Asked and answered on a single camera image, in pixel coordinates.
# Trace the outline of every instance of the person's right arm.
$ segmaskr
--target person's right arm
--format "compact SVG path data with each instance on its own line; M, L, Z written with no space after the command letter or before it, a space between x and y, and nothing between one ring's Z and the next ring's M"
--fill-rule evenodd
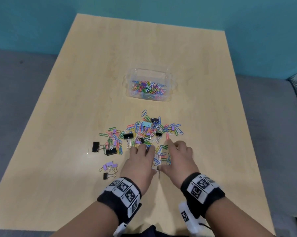
M184 141L173 143L169 139L167 144L172 163L169 166L160 165L158 170L164 172L180 189L184 180L199 170L193 160L192 148L187 147ZM216 237L274 236L226 197L213 202L205 218Z

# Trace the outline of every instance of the wooden tabletop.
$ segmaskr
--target wooden tabletop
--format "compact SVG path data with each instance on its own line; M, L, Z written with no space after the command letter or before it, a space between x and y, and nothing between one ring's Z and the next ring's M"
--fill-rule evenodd
M171 100L128 97L132 63L166 65L177 87ZM0 229L56 231L95 201L123 155L92 153L109 127L125 130L146 109L162 123L181 123L200 171L274 233L224 31L78 14L0 183ZM127 231L151 224L186 234L185 200L163 173L154 176Z

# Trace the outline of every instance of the person's left arm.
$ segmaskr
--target person's left arm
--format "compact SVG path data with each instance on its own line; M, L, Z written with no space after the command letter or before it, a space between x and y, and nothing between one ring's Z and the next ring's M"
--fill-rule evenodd
M132 147L130 158L120 173L121 177L130 179L136 185L141 195L146 193L153 175L156 174L156 171L152 169L154 152L154 146L151 146L147 153L145 144L141 144L139 148ZM95 201L51 237L112 236L121 222L115 211L106 204Z

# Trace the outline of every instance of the hand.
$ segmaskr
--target hand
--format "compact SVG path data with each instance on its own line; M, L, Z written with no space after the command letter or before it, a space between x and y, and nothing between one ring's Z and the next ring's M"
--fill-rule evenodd
M155 155L154 145L150 146L147 154L146 145L141 144L139 148L131 147L130 158L122 167L120 176L131 179L140 189L142 196L149 188L153 175L157 172L152 169Z
M187 147L186 142L167 140L168 150L171 155L171 164L159 165L157 169L164 172L172 183L180 189L184 180L192 173L199 172L193 160L193 150Z

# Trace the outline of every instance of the black cable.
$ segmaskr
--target black cable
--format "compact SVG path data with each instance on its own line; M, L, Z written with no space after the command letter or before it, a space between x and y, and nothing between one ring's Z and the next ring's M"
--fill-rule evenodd
M212 230L209 226L207 226L207 225L205 225L203 223L199 223L199 225L202 225L202 226L207 227L208 229Z

